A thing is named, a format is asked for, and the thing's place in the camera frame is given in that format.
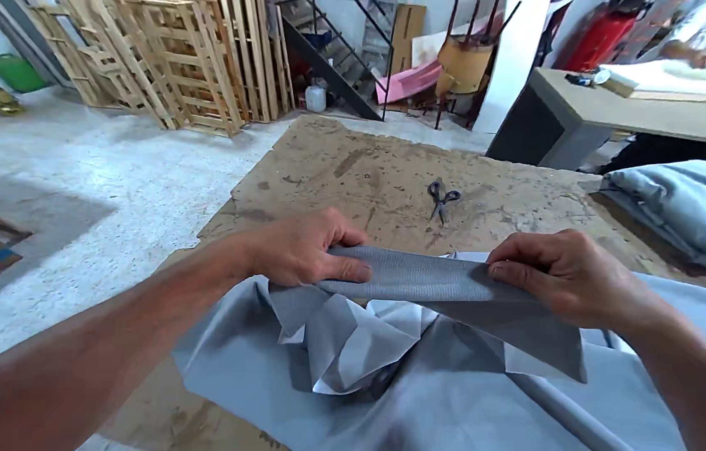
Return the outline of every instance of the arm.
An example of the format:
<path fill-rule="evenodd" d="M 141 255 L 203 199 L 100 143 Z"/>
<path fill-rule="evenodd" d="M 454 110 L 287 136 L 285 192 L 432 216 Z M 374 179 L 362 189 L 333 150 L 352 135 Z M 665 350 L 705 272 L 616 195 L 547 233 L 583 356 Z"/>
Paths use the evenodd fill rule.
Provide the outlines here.
<path fill-rule="evenodd" d="M 661 47 L 659 57 L 667 59 L 685 59 L 691 67 L 706 67 L 706 51 L 699 51 L 687 45 L 689 39 L 706 27 L 706 5 L 699 6 L 689 13 L 673 28 L 667 36 L 667 42 Z"/>
<path fill-rule="evenodd" d="M 130 290 L 0 354 L 0 449 L 74 449 L 119 408 L 178 338 L 254 274 L 282 285 L 365 282 L 328 246 L 366 240 L 336 210 L 215 241 Z"/>
<path fill-rule="evenodd" d="M 492 278 L 531 292 L 568 322 L 619 333 L 645 364 L 687 448 L 706 449 L 706 338 L 687 318 L 576 231 L 515 233 L 487 263 Z"/>
<path fill-rule="evenodd" d="M 669 41 L 661 47 L 659 56 L 667 59 L 686 59 L 690 67 L 706 68 L 706 51 L 693 50 L 682 41 Z"/>

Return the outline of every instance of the scissors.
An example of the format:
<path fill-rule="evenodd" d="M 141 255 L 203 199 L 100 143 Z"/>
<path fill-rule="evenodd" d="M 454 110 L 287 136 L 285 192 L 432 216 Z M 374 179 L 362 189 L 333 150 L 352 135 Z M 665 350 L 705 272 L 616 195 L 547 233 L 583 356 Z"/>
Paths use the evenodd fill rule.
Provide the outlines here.
<path fill-rule="evenodd" d="M 444 224 L 445 222 L 448 222 L 448 213 L 445 211 L 445 204 L 451 200 L 459 200 L 461 198 L 461 193 L 456 190 L 448 191 L 445 193 L 445 197 L 441 198 L 439 197 L 439 190 L 441 187 L 442 184 L 438 181 L 428 185 L 428 193 L 434 197 L 434 202 L 436 202 L 436 208 L 434 208 L 434 212 L 430 215 L 428 220 L 433 219 L 438 213 L 439 217 L 442 219 L 442 224 Z"/>

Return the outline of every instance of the table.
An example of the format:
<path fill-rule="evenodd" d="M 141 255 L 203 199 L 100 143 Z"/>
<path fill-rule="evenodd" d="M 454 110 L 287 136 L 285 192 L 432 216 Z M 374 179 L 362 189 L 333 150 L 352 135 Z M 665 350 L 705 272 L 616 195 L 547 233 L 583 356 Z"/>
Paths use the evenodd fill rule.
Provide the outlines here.
<path fill-rule="evenodd" d="M 706 142 L 706 103 L 627 99 L 570 84 L 566 73 L 534 69 L 487 157 L 577 169 L 615 129 Z"/>
<path fill-rule="evenodd" d="M 426 189 L 441 179 L 459 190 L 450 222 L 428 220 Z M 688 275 L 615 219 L 589 193 L 599 176 L 539 168 L 449 152 L 393 137 L 344 128 L 335 120 L 301 117 L 232 191 L 207 223 L 200 246 L 275 218 L 335 205 L 367 230 L 375 246 L 439 255 L 489 251 L 510 233 L 576 227 L 629 268 L 706 285 Z M 162 266 L 193 250 L 176 251 Z M 147 377 L 103 436 L 144 451 L 165 449 L 284 449 L 266 433 L 200 396 L 185 391 L 171 359 Z"/>

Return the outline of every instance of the pink foam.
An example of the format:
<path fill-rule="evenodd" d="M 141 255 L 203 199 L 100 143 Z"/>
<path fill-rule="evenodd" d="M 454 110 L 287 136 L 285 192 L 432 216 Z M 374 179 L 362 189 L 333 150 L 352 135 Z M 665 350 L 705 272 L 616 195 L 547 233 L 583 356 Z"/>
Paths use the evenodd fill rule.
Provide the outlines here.
<path fill-rule="evenodd" d="M 408 69 L 392 76 L 389 85 L 389 97 L 386 99 L 386 92 L 378 85 L 375 90 L 378 92 L 378 103 L 392 103 L 417 94 L 420 91 L 433 86 L 439 75 L 442 74 L 442 65 L 438 60 L 433 60 L 420 67 Z M 383 87 L 387 86 L 387 77 L 378 80 Z"/>

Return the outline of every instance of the hand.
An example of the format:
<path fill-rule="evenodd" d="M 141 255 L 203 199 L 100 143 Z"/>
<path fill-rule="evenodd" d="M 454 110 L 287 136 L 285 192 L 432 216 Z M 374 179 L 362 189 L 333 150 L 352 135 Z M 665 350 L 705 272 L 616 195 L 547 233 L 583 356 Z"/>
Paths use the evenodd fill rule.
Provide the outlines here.
<path fill-rule="evenodd" d="M 656 327 L 675 310 L 578 231 L 513 233 L 489 254 L 489 275 L 534 294 L 579 327 L 624 334 Z"/>
<path fill-rule="evenodd" d="M 689 58 L 689 66 L 694 69 L 706 69 L 706 52 L 695 51 Z"/>
<path fill-rule="evenodd" d="M 228 239 L 238 240 L 242 252 L 250 257 L 248 275 L 264 274 L 280 285 L 372 279 L 372 269 L 363 261 L 326 252 L 334 244 L 356 246 L 367 241 L 367 234 L 334 208 L 276 220 Z"/>

